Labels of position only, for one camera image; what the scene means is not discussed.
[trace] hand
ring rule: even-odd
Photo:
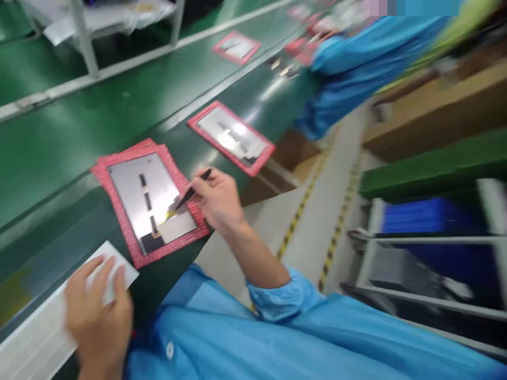
[[[65,289],[65,324],[78,345],[80,379],[121,379],[132,331],[133,306],[130,294],[125,289],[124,267],[115,273],[114,302],[107,306],[102,303],[114,258],[104,264],[90,291],[87,290],[86,278],[103,260],[102,257],[97,257],[80,267],[69,279]]]
[[[195,173],[190,185],[195,195],[190,200],[200,204],[204,216],[214,229],[222,235],[228,234],[245,223],[236,181],[215,168],[211,168],[210,176],[203,180],[200,176],[207,169]]]

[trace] finger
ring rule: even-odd
[[[93,284],[91,285],[90,298],[91,301],[101,305],[102,297],[104,296],[104,291],[107,285],[107,279],[109,278],[109,274],[111,273],[112,267],[115,264],[115,257],[109,258],[106,261],[104,266],[100,268],[100,271],[95,276],[93,280]]]
[[[132,299],[125,287],[125,267],[115,273],[115,309],[119,312],[132,312]]]
[[[199,177],[196,177],[192,180],[192,188],[198,195],[203,198],[209,197],[212,190],[210,184]]]
[[[189,199],[189,202],[193,202],[193,203],[199,203],[201,201],[202,201],[202,196],[200,196],[198,194],[192,195],[192,197]]]
[[[102,264],[104,257],[98,256],[86,263],[84,263],[74,274],[69,278],[65,288],[65,297],[71,301],[76,297],[83,297],[86,294],[86,278],[90,276],[93,271]]]
[[[220,175],[220,173],[221,173],[221,171],[219,171],[217,168],[214,168],[212,166],[208,166],[208,167],[203,167],[203,168],[200,168],[199,170],[197,170],[197,172],[195,172],[195,174],[194,174],[194,177],[200,177],[200,176],[202,176],[209,169],[211,169],[211,173],[210,173],[210,176],[208,177],[208,179],[213,179],[217,175]]]

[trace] floor marking tape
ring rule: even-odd
[[[297,227],[297,224],[299,223],[299,219],[301,219],[301,215],[303,215],[303,212],[305,211],[306,202],[308,202],[308,199],[310,198],[310,195],[313,191],[315,182],[317,182],[320,174],[322,173],[322,169],[324,168],[324,165],[327,162],[328,156],[329,156],[329,151],[325,151],[322,153],[322,158],[317,166],[317,169],[315,170],[315,173],[313,174],[312,181],[310,182],[308,189],[306,190],[306,193],[303,196],[303,200],[299,204],[296,214],[294,215],[292,222],[290,223],[290,226],[287,229],[287,232],[285,233],[285,236],[284,236],[284,239],[280,245],[280,248],[278,249],[278,252],[276,254],[276,257],[278,258],[278,260],[281,260],[282,257],[285,255],[285,251],[287,250],[287,246],[289,245],[290,241],[292,240],[292,236],[294,235],[294,232],[296,231],[296,227]]]
[[[338,245],[338,238],[343,231],[343,225],[345,224],[345,217],[347,215],[347,211],[349,210],[350,203],[352,202],[353,194],[357,188],[357,184],[359,182],[360,174],[361,174],[361,161],[363,157],[363,152],[359,153],[352,170],[349,175],[349,185],[347,186],[345,197],[343,198],[342,207],[340,210],[340,214],[338,215],[338,222],[336,224],[336,228],[334,229],[333,237],[329,243],[329,247],[327,248],[326,260],[324,262],[324,266],[322,267],[321,277],[318,280],[318,290],[322,293],[324,290],[324,284],[326,283],[327,275],[329,274],[329,270],[331,268],[331,264],[333,263],[333,257],[336,252],[336,247]]]

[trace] floor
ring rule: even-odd
[[[342,215],[344,227],[337,237],[336,253],[323,281],[322,290],[325,294],[337,291],[342,281],[354,280],[358,262],[361,260],[346,235],[347,230],[364,224],[361,208],[364,201],[358,196],[356,188],[352,191],[350,200],[346,197],[350,173],[357,162],[361,172],[382,165],[382,162],[362,152],[360,148],[366,123],[366,104],[339,123],[339,131],[331,144],[327,162],[313,186],[295,233],[282,258],[284,264],[299,270],[318,286],[328,247],[335,236],[335,227]],[[248,222],[274,254],[282,244],[312,177],[313,175],[309,176],[307,183],[296,190],[245,208]],[[342,207],[344,202],[348,203],[345,213]],[[213,234],[195,262],[237,299],[250,306],[243,274],[218,233]]]

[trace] blue anti-static coat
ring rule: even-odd
[[[196,265],[133,343],[126,376],[194,379],[505,379],[507,367],[339,294],[297,271],[279,289],[249,285],[260,317]]]
[[[295,120],[294,128],[309,140],[322,138],[336,122],[423,55],[449,19],[387,16],[354,37],[335,36],[324,41],[312,65],[324,83]]]

